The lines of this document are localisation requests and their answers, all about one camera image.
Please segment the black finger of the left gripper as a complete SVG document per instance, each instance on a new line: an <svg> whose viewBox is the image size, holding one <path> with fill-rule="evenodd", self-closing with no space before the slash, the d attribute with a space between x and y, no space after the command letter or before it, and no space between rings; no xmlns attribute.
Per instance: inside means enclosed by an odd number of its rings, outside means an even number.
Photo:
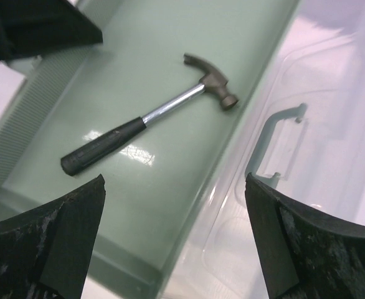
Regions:
<svg viewBox="0 0 365 299"><path fill-rule="evenodd" d="M69 1L0 1L0 61L102 42L102 30Z"/></svg>

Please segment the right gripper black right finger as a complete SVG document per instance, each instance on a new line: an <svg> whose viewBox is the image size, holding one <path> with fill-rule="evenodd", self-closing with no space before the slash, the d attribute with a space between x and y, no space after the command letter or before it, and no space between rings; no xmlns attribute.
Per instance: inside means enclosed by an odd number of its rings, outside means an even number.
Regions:
<svg viewBox="0 0 365 299"><path fill-rule="evenodd" d="M249 173L245 201L269 298L365 298L365 226Z"/></svg>

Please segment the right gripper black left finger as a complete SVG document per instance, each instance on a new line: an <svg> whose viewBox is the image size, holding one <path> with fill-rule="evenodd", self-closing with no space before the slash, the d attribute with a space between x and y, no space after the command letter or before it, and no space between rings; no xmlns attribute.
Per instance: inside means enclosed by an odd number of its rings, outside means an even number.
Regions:
<svg viewBox="0 0 365 299"><path fill-rule="evenodd" d="M0 221L0 298L80 298L105 196L99 175Z"/></svg>

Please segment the grey translucent tool box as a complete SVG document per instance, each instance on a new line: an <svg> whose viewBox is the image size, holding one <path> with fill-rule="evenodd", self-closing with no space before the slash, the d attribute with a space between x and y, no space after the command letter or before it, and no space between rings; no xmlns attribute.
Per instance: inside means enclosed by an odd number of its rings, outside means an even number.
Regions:
<svg viewBox="0 0 365 299"><path fill-rule="evenodd" d="M266 298L245 176L365 225L365 1L77 1L103 44L0 64L0 221L102 175L84 298ZM75 176L60 159L196 85Z"/></svg>

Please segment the small claw hammer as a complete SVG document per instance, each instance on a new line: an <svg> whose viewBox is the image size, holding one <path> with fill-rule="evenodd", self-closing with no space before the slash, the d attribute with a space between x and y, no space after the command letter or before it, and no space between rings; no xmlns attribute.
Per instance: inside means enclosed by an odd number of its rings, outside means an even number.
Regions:
<svg viewBox="0 0 365 299"><path fill-rule="evenodd" d="M184 64L204 72L198 83L144 116L136 117L77 148L60 159L65 174L75 176L112 152L122 148L152 123L187 103L196 96L210 93L218 99L221 109L230 110L239 99L228 88L227 77L205 59L184 54Z"/></svg>

